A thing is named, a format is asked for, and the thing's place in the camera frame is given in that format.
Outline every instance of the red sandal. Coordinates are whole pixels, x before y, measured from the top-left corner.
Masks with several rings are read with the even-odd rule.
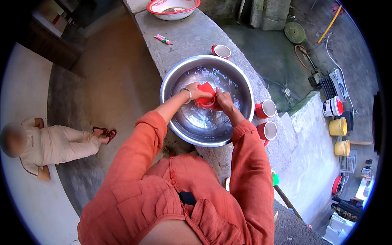
[[[109,137],[109,141],[106,144],[109,144],[109,142],[117,135],[117,131],[115,129],[110,130],[110,132],[107,134],[107,137]]]
[[[107,129],[107,128],[99,128],[99,127],[93,127],[93,133],[94,133],[94,130],[95,129],[101,129],[101,130],[103,130],[103,133],[102,134],[108,134],[109,133],[109,130]]]

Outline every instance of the green moss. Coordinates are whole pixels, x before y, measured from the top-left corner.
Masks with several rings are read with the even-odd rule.
[[[299,111],[303,106],[305,106],[314,96],[318,94],[318,91],[311,91],[308,93],[305,98],[303,98],[298,104],[293,106],[293,108],[288,112],[289,116],[294,115],[297,111]]]

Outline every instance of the white bucket with red lid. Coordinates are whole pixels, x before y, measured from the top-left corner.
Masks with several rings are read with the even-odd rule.
[[[338,96],[323,102],[324,116],[340,116],[343,113],[343,104]]]

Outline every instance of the white pants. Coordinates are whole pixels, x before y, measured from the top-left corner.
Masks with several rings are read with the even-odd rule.
[[[91,133],[78,131],[65,126],[53,126],[52,133],[56,140],[52,141],[52,147],[58,149],[60,163],[65,163],[94,155],[98,152],[101,141]]]

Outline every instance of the toothpaste tube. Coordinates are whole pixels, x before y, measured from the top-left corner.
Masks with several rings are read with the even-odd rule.
[[[159,39],[160,41],[162,41],[164,44],[171,44],[171,42],[166,38],[166,37],[164,37],[164,36],[161,36],[161,35],[156,35],[156,36],[154,36],[156,39]]]

